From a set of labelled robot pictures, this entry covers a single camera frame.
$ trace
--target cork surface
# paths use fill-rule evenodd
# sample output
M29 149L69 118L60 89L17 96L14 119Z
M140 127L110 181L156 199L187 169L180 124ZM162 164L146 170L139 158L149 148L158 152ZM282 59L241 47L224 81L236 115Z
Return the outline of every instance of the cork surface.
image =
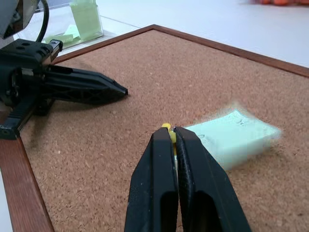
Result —
M308 231L309 79L154 30L61 65L102 72L129 96L100 107L57 101L22 131L56 232L123 231L151 134L233 100L284 130L276 147L228 172L252 230Z

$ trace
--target cork board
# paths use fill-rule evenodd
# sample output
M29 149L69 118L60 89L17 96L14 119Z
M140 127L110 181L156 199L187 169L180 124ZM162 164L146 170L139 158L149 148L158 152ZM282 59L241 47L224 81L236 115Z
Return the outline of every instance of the cork board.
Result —
M102 72L129 96L100 107L57 101L22 131L56 232L123 231L130 177L151 134L231 100L284 130L276 147L228 172L252 230L309 228L309 79L156 30L60 65Z

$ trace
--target wooden frame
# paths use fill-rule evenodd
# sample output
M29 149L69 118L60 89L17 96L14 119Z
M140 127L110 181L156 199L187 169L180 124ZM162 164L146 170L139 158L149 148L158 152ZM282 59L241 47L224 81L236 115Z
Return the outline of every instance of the wooden frame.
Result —
M60 63L82 54L114 44L124 39L157 30L172 36L212 47L230 54L250 59L265 65L309 77L309 68L287 63L256 53L217 43L187 33L151 25L136 31L112 38L107 41L83 48L58 57L54 63ZM5 192L14 232L53 232L54 228L47 213L40 189L33 174L24 145L19 138L15 141L0 140L0 168L3 175Z

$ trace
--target black cable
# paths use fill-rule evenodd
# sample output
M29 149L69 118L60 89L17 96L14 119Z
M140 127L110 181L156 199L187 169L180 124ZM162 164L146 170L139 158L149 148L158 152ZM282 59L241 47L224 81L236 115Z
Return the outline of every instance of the black cable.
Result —
M41 0L41 2L43 4L44 18L43 18L43 24L42 24L42 27L41 27L41 31L39 33L39 36L38 36L36 42L42 42L43 37L44 37L46 30L47 30L47 25L48 25L48 20L49 20L49 8L48 8L47 0Z

